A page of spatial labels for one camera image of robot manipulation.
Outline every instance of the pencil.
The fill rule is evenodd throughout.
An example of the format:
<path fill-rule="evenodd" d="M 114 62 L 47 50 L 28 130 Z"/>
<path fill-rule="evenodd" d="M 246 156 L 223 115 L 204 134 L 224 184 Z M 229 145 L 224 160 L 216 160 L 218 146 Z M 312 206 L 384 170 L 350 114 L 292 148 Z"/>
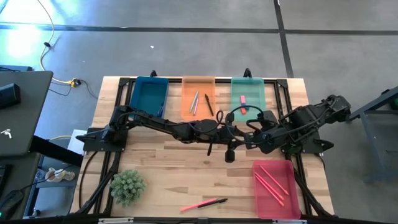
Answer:
<path fill-rule="evenodd" d="M 278 193 L 278 191 L 276 191 L 271 185 L 268 184 L 268 182 L 266 182 L 266 180 L 264 180 L 259 174 L 257 174 L 257 175 L 260 177 L 260 179 L 262 180 L 262 182 L 265 183 L 265 184 L 267 185 L 268 188 L 270 188 L 276 195 L 278 195 L 278 197 L 279 197 L 280 199 L 285 200 L 285 199 L 283 198 L 283 196 L 281 196 L 281 194 Z"/>
<path fill-rule="evenodd" d="M 279 200 L 279 198 L 276 197 L 276 196 L 274 195 L 274 193 L 272 193 L 272 191 L 267 187 L 267 185 L 265 185 L 265 184 L 262 182 L 262 180 L 260 179 L 260 175 L 258 175 L 257 173 L 255 173 L 255 175 L 256 175 L 256 179 L 268 190 L 269 193 L 271 193 L 272 196 L 274 196 L 274 198 L 280 203 L 280 205 L 284 207 L 284 206 L 285 206 L 284 203 L 283 203 L 281 200 Z"/>
<path fill-rule="evenodd" d="M 273 176 L 271 176 L 270 173 L 268 173 L 268 172 L 265 170 L 265 168 L 263 168 L 262 166 L 260 166 L 260 168 L 262 169 L 262 171 L 264 171 L 264 172 L 269 176 L 269 178 L 271 178 L 271 179 L 275 182 L 276 185 L 278 185 L 278 186 L 280 187 L 280 189 L 282 189 L 283 192 L 285 192 L 286 195 L 289 195 L 289 193 L 287 192 L 287 190 L 285 190 L 285 189 L 278 183 L 278 181 L 276 181 L 275 178 L 274 178 Z"/>

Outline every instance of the orange bin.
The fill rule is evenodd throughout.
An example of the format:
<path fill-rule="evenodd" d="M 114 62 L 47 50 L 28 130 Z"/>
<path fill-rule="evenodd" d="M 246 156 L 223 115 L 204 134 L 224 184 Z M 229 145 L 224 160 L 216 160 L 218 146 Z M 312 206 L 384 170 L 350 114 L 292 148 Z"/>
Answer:
<path fill-rule="evenodd" d="M 191 112 L 190 108 L 198 91 L 198 107 L 196 115 L 193 115 L 195 104 Z M 201 119 L 214 119 L 216 116 L 216 80 L 214 77 L 183 77 L 182 78 L 182 102 L 181 117 L 185 121 L 194 121 Z M 214 116 L 211 115 L 207 104 L 205 94 L 209 97 L 211 109 Z"/>

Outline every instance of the green bin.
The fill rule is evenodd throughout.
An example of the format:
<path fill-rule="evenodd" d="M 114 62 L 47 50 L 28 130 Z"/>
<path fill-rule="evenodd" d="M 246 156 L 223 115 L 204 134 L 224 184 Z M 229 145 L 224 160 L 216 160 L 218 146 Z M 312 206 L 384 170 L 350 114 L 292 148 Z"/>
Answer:
<path fill-rule="evenodd" d="M 266 94 L 262 78 L 232 78 L 231 111 L 241 106 L 241 96 L 245 97 L 246 105 L 257 106 L 263 111 L 266 109 Z M 256 119 L 259 113 L 260 111 L 255 108 L 248 108 L 246 114 L 243 114 L 239 109 L 234 112 L 235 121 Z"/>

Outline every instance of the teal bin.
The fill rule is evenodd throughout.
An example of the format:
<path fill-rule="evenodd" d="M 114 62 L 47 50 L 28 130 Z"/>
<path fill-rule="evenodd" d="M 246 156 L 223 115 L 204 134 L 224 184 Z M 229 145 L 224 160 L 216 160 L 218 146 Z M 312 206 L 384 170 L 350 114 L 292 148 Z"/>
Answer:
<path fill-rule="evenodd" d="M 231 111 L 241 106 L 241 96 L 245 97 L 246 105 L 257 106 L 263 111 L 266 109 L 266 94 L 262 78 L 232 78 Z M 239 109 L 234 112 L 235 121 L 256 119 L 259 113 L 260 111 L 255 108 L 248 108 L 246 114 L 243 114 Z"/>
<path fill-rule="evenodd" d="M 169 80 L 158 77 L 137 77 L 130 106 L 163 118 L 166 107 Z"/>

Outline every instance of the pink highlighter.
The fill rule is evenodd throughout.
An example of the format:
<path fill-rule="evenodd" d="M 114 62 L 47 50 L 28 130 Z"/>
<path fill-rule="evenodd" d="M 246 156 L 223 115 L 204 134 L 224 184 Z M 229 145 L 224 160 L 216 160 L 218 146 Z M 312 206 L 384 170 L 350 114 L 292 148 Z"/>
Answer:
<path fill-rule="evenodd" d="M 246 106 L 246 99 L 243 95 L 241 96 L 241 106 Z M 246 114 L 246 108 L 241 108 L 241 111 L 242 114 Z"/>

